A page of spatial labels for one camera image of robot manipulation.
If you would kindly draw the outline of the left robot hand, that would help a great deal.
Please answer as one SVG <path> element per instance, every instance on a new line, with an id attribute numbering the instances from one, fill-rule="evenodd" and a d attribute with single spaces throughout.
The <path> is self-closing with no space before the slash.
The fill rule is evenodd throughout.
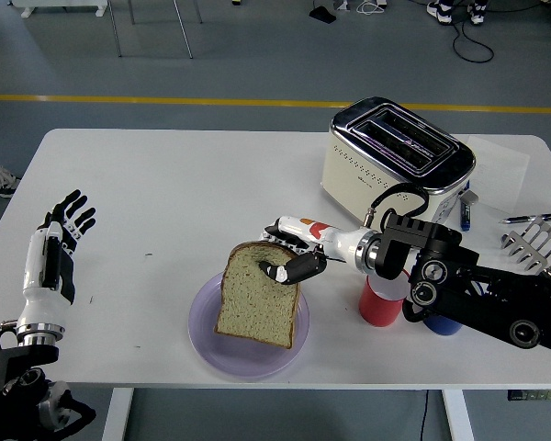
<path id="1" fill-rule="evenodd" d="M 73 255 L 81 239 L 96 225 L 96 210 L 75 189 L 45 215 L 30 237 L 23 280 L 25 307 L 17 326 L 62 328 L 64 313 L 73 304 Z"/>

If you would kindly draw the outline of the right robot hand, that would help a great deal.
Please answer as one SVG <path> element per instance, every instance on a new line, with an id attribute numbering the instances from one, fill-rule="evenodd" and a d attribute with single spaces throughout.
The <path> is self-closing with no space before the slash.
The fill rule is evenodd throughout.
<path id="1" fill-rule="evenodd" d="M 323 222 L 306 218 L 282 216 L 266 227 L 262 238 L 281 244 L 292 251 L 292 258 L 275 264 L 265 257 L 259 262 L 261 270 L 274 281 L 293 285 L 323 272 L 330 260 L 368 271 L 365 262 L 372 232 L 366 228 L 345 232 Z"/>

